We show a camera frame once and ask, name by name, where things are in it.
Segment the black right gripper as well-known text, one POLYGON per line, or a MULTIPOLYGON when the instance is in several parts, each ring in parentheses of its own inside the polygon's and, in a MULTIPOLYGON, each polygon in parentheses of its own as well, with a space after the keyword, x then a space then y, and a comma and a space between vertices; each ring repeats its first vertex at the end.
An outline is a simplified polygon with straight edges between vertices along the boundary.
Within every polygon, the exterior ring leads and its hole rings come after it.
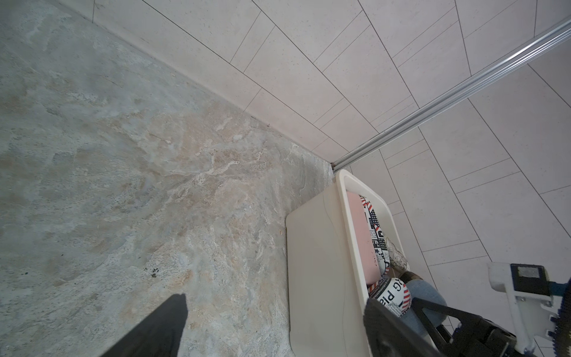
POLYGON ((418 297, 412 300, 412 308, 444 356, 524 356, 515 349, 517 338, 514 334, 479 315, 418 297), (451 333, 442 322, 433 322, 432 317, 443 318, 444 322, 453 318, 459 324, 451 333))

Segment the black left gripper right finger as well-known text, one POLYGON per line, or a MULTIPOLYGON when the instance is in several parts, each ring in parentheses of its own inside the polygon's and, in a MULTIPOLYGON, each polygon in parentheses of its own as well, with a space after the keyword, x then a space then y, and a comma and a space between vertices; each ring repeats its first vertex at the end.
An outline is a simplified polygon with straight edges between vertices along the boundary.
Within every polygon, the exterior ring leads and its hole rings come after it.
POLYGON ((443 356, 375 299, 367 300, 363 322, 371 356, 443 356))

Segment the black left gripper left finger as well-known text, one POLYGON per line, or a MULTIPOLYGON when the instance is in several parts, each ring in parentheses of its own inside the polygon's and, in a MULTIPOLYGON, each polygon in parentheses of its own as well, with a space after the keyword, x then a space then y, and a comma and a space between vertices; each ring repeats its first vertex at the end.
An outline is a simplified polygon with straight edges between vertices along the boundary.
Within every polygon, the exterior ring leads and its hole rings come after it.
POLYGON ((185 294, 174 294, 103 356, 177 357, 188 317, 185 294))

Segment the magazine print glasses case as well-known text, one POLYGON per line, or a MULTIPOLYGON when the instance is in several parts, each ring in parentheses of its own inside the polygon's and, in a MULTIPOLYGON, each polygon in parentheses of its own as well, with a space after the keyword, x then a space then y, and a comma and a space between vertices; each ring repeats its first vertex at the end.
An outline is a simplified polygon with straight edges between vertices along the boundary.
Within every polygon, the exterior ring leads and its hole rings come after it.
POLYGON ((369 297, 377 300, 397 317, 410 308, 412 297, 405 283, 398 278, 382 278, 367 288, 369 297))

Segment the pink case front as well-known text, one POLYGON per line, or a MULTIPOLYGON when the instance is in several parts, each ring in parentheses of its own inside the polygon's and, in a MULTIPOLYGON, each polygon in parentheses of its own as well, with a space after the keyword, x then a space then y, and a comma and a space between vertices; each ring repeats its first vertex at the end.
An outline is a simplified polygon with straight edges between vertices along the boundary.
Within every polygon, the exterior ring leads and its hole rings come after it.
POLYGON ((361 265, 364 271, 364 279, 369 286, 381 279, 382 272, 379 269, 377 255, 370 235, 370 225, 361 202, 361 197, 353 192, 347 192, 346 194, 361 258, 361 265))

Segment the cream plastic storage box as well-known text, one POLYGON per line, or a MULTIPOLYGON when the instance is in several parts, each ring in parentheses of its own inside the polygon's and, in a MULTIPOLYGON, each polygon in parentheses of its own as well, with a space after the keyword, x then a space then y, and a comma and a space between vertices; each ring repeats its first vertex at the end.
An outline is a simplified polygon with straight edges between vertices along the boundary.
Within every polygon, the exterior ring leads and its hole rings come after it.
POLYGON ((296 356, 371 356, 368 292, 348 193, 373 205, 385 237, 402 251, 388 204, 347 170, 286 217, 290 345, 296 356))

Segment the newspaper case front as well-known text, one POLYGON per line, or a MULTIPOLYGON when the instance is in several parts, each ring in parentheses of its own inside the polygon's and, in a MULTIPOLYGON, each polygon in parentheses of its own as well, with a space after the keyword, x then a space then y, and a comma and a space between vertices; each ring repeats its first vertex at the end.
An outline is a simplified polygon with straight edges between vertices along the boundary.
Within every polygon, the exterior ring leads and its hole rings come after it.
POLYGON ((390 270, 390 255, 388 251, 387 240, 380 227, 378 217, 374 211, 373 205, 366 197, 359 195, 361 204, 364 207, 364 214, 369 225, 369 232, 376 253, 377 263, 382 275, 387 275, 390 270))

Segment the plaid glasses case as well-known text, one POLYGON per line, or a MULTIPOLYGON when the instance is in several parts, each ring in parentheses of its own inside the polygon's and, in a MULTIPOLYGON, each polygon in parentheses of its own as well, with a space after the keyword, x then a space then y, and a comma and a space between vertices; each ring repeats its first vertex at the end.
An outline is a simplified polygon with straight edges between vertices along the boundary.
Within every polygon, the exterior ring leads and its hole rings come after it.
POLYGON ((419 275, 415 274, 414 272, 411 271, 407 271, 407 272, 403 272, 400 276, 399 279, 401 281, 403 281, 405 284, 409 284, 410 281, 417 281, 420 280, 422 281, 422 277, 420 277, 419 275))

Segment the map print glasses case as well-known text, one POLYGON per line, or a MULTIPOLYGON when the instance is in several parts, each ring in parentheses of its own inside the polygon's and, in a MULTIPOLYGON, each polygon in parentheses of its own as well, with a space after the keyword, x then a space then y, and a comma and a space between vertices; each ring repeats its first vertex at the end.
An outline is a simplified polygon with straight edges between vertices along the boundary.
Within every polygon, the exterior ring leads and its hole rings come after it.
POLYGON ((407 272, 410 268, 405 255, 398 250, 397 246, 389 239, 386 239, 388 254, 390 258, 390 266, 399 272, 407 272))

